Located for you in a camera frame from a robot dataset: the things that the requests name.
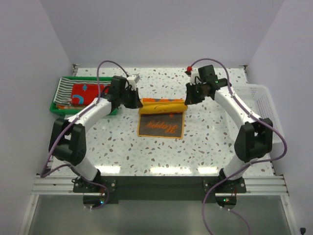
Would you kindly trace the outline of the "red blue patterned towel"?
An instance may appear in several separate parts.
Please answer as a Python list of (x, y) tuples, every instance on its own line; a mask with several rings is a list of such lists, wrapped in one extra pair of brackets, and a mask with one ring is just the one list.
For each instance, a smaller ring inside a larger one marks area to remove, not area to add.
[(97, 84), (75, 83), (72, 87), (70, 103), (73, 105), (87, 106), (91, 104), (95, 98), (98, 98), (98, 95)]

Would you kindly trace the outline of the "orange yellow patterned towel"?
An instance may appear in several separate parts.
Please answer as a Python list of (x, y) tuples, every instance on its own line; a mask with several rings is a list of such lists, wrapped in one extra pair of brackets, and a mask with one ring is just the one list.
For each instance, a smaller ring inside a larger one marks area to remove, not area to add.
[(184, 114), (188, 109), (183, 99), (142, 98), (141, 103), (137, 127), (140, 137), (183, 138)]

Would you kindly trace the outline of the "green white striped towel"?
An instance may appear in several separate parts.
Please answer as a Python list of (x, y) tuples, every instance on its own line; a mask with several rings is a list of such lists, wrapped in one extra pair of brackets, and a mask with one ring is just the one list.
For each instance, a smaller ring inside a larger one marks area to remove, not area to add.
[(87, 83), (87, 84), (97, 84), (96, 77), (61, 77), (57, 86), (57, 90), (53, 99), (55, 104), (59, 105), (72, 105), (70, 103), (70, 96), (72, 92), (73, 85)]

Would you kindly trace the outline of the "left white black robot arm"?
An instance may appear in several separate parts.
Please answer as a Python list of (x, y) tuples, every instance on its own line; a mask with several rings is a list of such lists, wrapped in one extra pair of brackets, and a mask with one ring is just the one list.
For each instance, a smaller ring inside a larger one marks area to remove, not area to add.
[(123, 105), (138, 109), (140, 101), (137, 83), (138, 74), (128, 77), (114, 76), (104, 88), (98, 84), (96, 98), (86, 108), (67, 119), (58, 118), (53, 124), (49, 144), (49, 157), (55, 157), (69, 166), (80, 177), (90, 192), (104, 190), (100, 170), (87, 157), (86, 133), (101, 118)]

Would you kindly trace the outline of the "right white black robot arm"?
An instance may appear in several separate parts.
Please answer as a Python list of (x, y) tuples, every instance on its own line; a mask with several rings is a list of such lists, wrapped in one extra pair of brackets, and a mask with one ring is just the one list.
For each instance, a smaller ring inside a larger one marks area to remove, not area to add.
[(186, 84), (186, 105), (198, 104), (210, 97), (231, 117), (239, 132), (235, 139), (235, 155), (220, 170), (213, 189), (231, 191), (243, 177), (243, 173), (272, 150), (273, 123), (262, 119), (236, 95), (229, 77), (219, 79), (212, 65), (194, 70), (188, 66), (185, 73), (190, 81)]

